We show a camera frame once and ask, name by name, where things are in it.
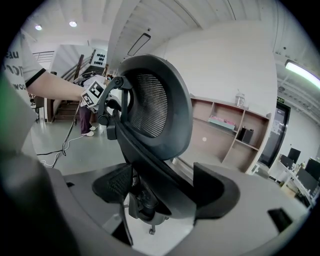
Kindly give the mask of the wooden staircase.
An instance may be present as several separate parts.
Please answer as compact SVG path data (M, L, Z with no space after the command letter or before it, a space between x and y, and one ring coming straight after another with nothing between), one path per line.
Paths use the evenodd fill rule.
M62 73L61 78L68 82L73 82L76 78L80 77L80 75L86 73L102 75L106 67L104 63L105 59L106 54L97 49L94 49L88 56L81 54L79 58L76 59L75 64ZM46 120L50 123L54 121L71 121L73 115L76 114L78 104L78 101L47 99Z

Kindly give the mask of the person's left forearm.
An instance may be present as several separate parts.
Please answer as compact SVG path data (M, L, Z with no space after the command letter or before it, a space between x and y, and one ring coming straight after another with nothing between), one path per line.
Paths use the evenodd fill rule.
M52 100L80 101L84 89L47 72L44 68L26 83L30 94Z

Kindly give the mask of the wooden wall shelf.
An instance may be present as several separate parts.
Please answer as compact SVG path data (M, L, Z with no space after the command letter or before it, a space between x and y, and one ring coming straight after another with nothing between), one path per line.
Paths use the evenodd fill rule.
M195 95L191 95L190 99L193 130L186 159L251 173L267 140L272 114L260 114L231 102ZM209 122L210 116L235 123L235 129ZM254 130L250 144L237 140L243 127Z

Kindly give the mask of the glass jar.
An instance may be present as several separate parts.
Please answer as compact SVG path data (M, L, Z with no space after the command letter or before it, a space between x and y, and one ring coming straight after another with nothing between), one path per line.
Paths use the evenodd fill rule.
M245 103L245 94L243 94L238 90L237 94L235 95L235 105L237 107L242 108L244 106L244 103Z

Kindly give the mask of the long ceiling light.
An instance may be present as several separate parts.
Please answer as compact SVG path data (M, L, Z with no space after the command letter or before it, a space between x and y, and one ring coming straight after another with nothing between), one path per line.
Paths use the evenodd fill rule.
M306 69L300 67L296 63L287 60L285 63L285 68L301 77L304 79L308 80L310 83L315 85L316 87L320 88L320 79L318 79L315 75L307 71Z

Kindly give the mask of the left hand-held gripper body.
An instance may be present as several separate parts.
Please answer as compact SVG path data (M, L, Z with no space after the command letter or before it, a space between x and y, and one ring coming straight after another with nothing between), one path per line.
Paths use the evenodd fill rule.
M88 108L93 113L97 113L99 105L107 108L121 110L121 101L111 94L110 92L105 99L102 99L102 95L106 90L107 86L97 80L93 80L84 87L84 91L81 94L81 107Z

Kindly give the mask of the black framed ceiling panel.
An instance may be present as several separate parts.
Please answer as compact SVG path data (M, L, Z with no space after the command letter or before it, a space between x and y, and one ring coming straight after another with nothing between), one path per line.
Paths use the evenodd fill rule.
M151 36L143 33L128 51L127 55L133 57L149 40Z

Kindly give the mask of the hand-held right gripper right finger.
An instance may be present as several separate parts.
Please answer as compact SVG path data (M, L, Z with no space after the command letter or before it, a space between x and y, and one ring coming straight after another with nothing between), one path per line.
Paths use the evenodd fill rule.
M272 256L297 232L308 210L263 178L193 165L194 237L204 256Z

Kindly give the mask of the black computer monitor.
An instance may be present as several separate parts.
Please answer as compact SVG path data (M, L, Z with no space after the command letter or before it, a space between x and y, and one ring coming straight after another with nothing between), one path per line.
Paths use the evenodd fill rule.
M309 192L309 194L313 197L315 189L318 186L318 181L305 169L300 168L297 172L297 178L302 183L304 188Z
M320 162L309 158L305 171L308 172L315 180L320 181Z
M288 153L288 158L293 161L294 164L297 163L299 156L301 154L301 151L295 148L291 148L289 153Z
M279 161L280 161L286 168L288 168L289 170L292 170L294 161L293 161L291 158L289 158L289 157L287 157L287 156L285 156L285 155L282 154Z

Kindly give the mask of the white printed t-shirt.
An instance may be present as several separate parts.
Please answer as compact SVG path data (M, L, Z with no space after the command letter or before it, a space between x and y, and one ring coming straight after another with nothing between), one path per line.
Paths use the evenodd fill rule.
M26 98L29 98L28 87L46 72L33 56L24 34L20 31L6 52L1 70L16 92Z

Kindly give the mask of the white office desk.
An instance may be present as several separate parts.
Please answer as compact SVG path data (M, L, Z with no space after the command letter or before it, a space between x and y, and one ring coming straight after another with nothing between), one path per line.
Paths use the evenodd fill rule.
M297 172L298 171L294 171L293 169L288 169L279 160L276 160L271 169L268 171L268 174L274 179L276 183L283 182L283 185L281 187L282 190L284 190L287 185L292 182L297 187L298 191L304 197L306 197L306 200L309 203L308 208L314 208L314 206L316 205L316 196L311 196L305 189L302 183L298 180Z

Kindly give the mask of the teal box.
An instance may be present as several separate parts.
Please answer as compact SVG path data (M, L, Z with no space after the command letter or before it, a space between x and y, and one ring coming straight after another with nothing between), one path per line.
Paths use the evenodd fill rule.
M230 130L234 130L236 125L234 122L232 121L228 121L226 119L223 119L223 118L220 118L220 117L217 117L217 116L213 116L211 115L209 118L208 118L208 121L210 123L213 123L213 124L216 124L216 125L219 125L219 126L222 126L224 128L227 128L227 129L230 129Z

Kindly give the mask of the dark glass door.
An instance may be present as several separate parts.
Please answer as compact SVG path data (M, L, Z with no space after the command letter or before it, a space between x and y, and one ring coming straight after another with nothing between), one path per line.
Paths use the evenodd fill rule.
M277 102L271 131L263 152L258 160L259 163L265 165L269 169L281 149L288 128L290 113L291 108L289 106L281 102Z

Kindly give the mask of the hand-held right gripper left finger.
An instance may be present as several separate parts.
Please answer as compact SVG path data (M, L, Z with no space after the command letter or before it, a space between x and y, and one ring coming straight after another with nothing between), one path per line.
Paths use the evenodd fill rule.
M56 169L23 154L33 111L0 76L0 254L130 256L117 231L81 208Z

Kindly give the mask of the black mesh office chair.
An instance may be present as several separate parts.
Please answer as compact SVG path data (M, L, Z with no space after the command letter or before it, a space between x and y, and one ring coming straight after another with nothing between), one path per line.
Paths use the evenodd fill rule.
M93 192L107 203L151 226L195 213L193 186L168 165L188 148L193 112L188 89L177 69L151 54L133 56L101 95L98 122L117 140L125 163L99 177Z

